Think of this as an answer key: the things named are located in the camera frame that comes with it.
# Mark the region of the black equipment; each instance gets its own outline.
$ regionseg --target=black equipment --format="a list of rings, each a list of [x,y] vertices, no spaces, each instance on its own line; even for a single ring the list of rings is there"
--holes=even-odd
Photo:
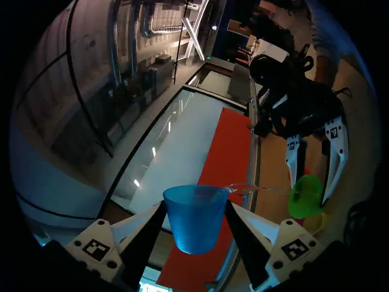
[[[257,55],[250,63],[254,82],[263,85],[257,95],[260,121],[254,133],[266,137],[274,126],[283,138],[309,136],[324,123],[343,115],[343,105],[328,86],[305,77],[313,67],[310,56],[287,57],[284,62]]]

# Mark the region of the red mat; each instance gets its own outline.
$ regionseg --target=red mat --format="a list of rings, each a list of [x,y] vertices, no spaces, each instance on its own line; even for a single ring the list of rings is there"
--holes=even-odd
[[[223,108],[198,184],[225,187],[246,183],[250,149],[248,124],[248,117]],[[229,199],[242,203],[238,195],[230,195]],[[203,255],[189,255],[174,246],[157,284],[182,292],[206,292],[204,285],[214,282],[231,240],[230,227],[224,217],[215,248]]]

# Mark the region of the black cable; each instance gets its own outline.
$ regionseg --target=black cable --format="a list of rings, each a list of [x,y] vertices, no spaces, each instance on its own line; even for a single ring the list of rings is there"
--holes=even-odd
[[[54,215],[54,216],[65,217],[65,218],[70,218],[70,219],[78,219],[78,220],[95,220],[96,219],[95,217],[73,216],[73,215],[61,214],[61,213],[57,213],[55,211],[47,210],[45,208],[39,207],[39,206],[35,205],[34,203],[30,202],[25,197],[23,197],[20,193],[16,192],[16,194],[23,202],[25,202],[26,204],[30,205],[34,209],[37,209],[39,211],[42,211],[42,212],[45,212],[45,213],[48,213],[48,214],[51,214],[51,215]]]
[[[348,88],[348,87],[344,87],[344,88],[342,88],[340,90],[333,91],[333,92],[334,92],[335,95],[338,95],[338,94],[342,93],[342,94],[347,95],[350,99],[353,99],[353,94],[352,94],[350,88]]]
[[[70,74],[70,77],[71,77],[71,83],[73,84],[74,91],[76,93],[78,102],[80,103],[81,109],[84,112],[84,115],[87,118],[87,121],[88,121],[88,123],[89,123],[89,125],[90,125],[90,127],[91,127],[91,129],[92,129],[92,131],[94,133],[94,135],[99,140],[99,142],[102,145],[104,151],[110,156],[110,158],[113,158],[112,152],[108,149],[108,147],[104,143],[103,138],[100,136],[100,133],[98,132],[96,126],[93,123],[93,119],[92,119],[92,117],[91,117],[91,115],[90,115],[90,113],[89,113],[89,111],[87,109],[87,106],[85,105],[85,102],[84,102],[84,100],[83,100],[83,98],[81,96],[80,89],[78,88],[77,78],[76,78],[76,75],[75,75],[75,72],[74,72],[73,60],[71,58],[71,23],[73,21],[73,15],[74,15],[74,11],[75,11],[75,8],[77,6],[77,3],[78,3],[78,0],[75,0],[74,4],[73,4],[73,7],[71,8],[70,14],[69,14],[68,26],[66,28],[66,51],[68,52],[66,54],[66,56],[67,56],[67,59],[68,59],[68,66],[69,66],[69,74]]]
[[[27,87],[26,91],[21,95],[20,100],[18,101],[18,104],[16,105],[17,110],[20,108],[21,104],[26,100],[28,92],[30,92],[31,88],[38,81],[38,79],[45,72],[47,72],[47,70],[50,69],[52,65],[54,65],[56,62],[58,62],[62,57],[66,56],[66,54],[67,54],[67,51],[64,51],[61,55],[59,55],[57,58],[55,58],[53,61],[51,61],[45,68],[43,68],[43,70],[34,78],[34,80]]]

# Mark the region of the person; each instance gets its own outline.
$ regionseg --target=person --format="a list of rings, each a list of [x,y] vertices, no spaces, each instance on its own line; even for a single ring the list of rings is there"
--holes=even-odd
[[[254,16],[242,22],[239,27],[242,31],[249,31],[257,38],[272,43],[290,54],[295,51],[294,39],[290,31],[282,28],[259,11],[255,11]]]
[[[311,13],[312,43],[317,54],[314,80],[332,88],[341,56],[352,54],[375,94],[375,88],[367,66],[349,34],[318,0],[306,0],[306,4]],[[256,125],[248,125],[249,129],[255,127]],[[314,137],[320,141],[326,139],[323,133],[315,133]]]

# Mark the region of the floor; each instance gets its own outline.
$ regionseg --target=floor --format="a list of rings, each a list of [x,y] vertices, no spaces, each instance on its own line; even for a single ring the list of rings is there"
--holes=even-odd
[[[280,9],[273,16],[273,20],[291,30],[296,48],[311,43],[310,23],[305,15],[300,12],[289,16],[285,10]],[[313,48],[310,48],[308,55],[316,59]],[[313,79],[315,71],[316,67],[307,73],[307,77]],[[333,240],[342,240],[347,211],[352,205],[369,196],[373,187],[374,171],[382,151],[377,100],[358,70],[341,60],[333,88],[338,90],[346,86],[352,91],[353,98],[341,95],[340,99],[346,113],[350,153],[340,182],[325,209],[328,225],[323,231],[315,234],[324,245]],[[321,154],[320,143],[312,137],[306,140],[308,141],[306,169],[322,177],[326,161]],[[276,223],[290,217],[287,210],[287,190],[290,188],[290,182],[288,167],[284,163],[285,146],[285,140],[273,135],[261,140],[259,186],[272,190],[261,191],[258,194],[255,213]],[[304,227],[314,232],[320,224],[321,217],[316,216],[307,219]],[[242,261],[225,291],[250,291],[249,279]]]

